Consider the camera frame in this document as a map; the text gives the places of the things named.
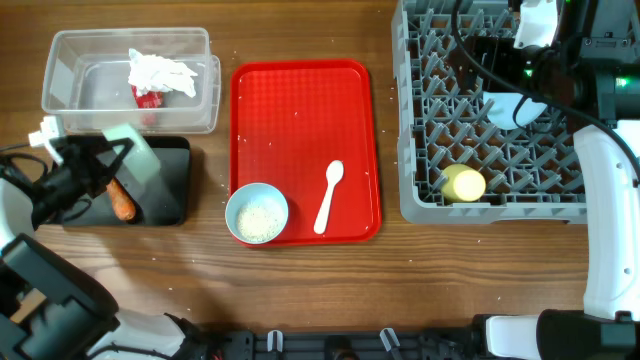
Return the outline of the green bowl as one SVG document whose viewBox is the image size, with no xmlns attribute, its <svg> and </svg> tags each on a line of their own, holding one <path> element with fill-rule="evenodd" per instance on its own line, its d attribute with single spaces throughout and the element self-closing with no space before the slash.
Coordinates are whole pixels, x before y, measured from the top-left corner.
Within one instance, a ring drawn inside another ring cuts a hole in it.
<svg viewBox="0 0 640 360">
<path fill-rule="evenodd" d="M 160 173 L 161 162 L 143 136 L 130 124 L 102 131 L 108 141 L 131 140 L 133 146 L 123 159 L 123 165 L 141 185 L 146 185 Z"/>
</svg>

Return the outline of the red snack wrapper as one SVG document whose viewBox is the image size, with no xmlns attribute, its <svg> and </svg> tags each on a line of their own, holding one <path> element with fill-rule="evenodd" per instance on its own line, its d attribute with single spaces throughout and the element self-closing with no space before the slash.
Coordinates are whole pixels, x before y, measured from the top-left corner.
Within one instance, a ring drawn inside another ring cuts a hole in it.
<svg viewBox="0 0 640 360">
<path fill-rule="evenodd" d="M 132 85 L 132 93 L 137 106 L 140 109 L 159 108 L 163 104 L 163 93 L 149 91 L 146 94 L 139 95 L 137 88 Z"/>
</svg>

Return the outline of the yellow plastic cup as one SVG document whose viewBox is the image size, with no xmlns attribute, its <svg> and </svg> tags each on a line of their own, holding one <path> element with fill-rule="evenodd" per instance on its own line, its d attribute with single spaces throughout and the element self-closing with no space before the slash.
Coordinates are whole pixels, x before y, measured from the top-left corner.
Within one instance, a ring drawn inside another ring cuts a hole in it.
<svg viewBox="0 0 640 360">
<path fill-rule="evenodd" d="M 452 164 L 442 174 L 446 181 L 441 187 L 444 198 L 450 202 L 473 202 L 480 199 L 486 190 L 483 175 L 464 164 Z"/>
</svg>

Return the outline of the white napkin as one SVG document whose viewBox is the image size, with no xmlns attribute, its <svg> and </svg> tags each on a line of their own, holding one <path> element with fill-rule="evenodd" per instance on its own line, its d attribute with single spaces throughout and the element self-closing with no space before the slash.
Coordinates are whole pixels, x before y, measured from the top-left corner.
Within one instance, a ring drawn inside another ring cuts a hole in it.
<svg viewBox="0 0 640 360">
<path fill-rule="evenodd" d="M 155 54 L 144 55 L 130 48 L 128 83 L 136 88 L 137 96 L 149 92 L 182 92 L 190 98 L 196 95 L 194 77 L 198 74 L 185 63 Z"/>
</svg>

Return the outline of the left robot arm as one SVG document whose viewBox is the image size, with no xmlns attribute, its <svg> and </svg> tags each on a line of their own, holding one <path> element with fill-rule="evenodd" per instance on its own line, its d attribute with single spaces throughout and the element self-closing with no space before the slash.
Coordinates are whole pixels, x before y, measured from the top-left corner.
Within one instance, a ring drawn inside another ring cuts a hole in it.
<svg viewBox="0 0 640 360">
<path fill-rule="evenodd" d="M 4 359 L 216 359 L 217 344 L 184 318 L 120 309 L 109 291 L 35 238 L 83 196 L 106 191 L 130 139 L 72 140 L 30 181 L 1 155 L 1 356 Z"/>
</svg>

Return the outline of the light blue plate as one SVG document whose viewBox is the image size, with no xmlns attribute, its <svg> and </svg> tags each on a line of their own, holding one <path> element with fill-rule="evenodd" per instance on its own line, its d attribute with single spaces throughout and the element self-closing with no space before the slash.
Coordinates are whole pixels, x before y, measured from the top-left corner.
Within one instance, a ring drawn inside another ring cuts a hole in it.
<svg viewBox="0 0 640 360">
<path fill-rule="evenodd" d="M 513 113 L 516 105 L 523 98 L 519 93 L 483 93 L 483 103 L 487 105 L 492 101 L 492 105 L 487 113 L 488 120 L 501 130 L 514 130 L 519 126 L 526 126 L 534 122 L 546 109 L 544 103 L 533 102 L 527 99 L 519 108 L 516 114 L 516 121 L 513 121 Z"/>
</svg>

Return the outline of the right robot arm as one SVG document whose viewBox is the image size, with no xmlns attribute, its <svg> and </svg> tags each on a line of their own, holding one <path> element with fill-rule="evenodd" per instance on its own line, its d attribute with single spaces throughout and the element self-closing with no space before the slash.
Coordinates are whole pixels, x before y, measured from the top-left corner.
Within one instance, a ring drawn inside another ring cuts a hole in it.
<svg viewBox="0 0 640 360">
<path fill-rule="evenodd" d="M 479 315 L 477 359 L 635 359 L 639 355 L 639 5 L 515 1 L 509 46 L 456 35 L 457 78 L 481 76 L 560 111 L 586 194 L 588 274 L 579 310 Z"/>
</svg>

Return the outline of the orange carrot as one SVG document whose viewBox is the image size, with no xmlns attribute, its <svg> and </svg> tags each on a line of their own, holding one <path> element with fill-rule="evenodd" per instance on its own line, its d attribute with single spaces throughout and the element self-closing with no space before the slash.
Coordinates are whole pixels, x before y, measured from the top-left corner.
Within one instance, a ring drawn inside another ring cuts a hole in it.
<svg viewBox="0 0 640 360">
<path fill-rule="evenodd" d="M 121 221 L 132 221 L 136 217 L 136 206 L 122 185 L 113 178 L 106 186 L 112 209 Z"/>
</svg>

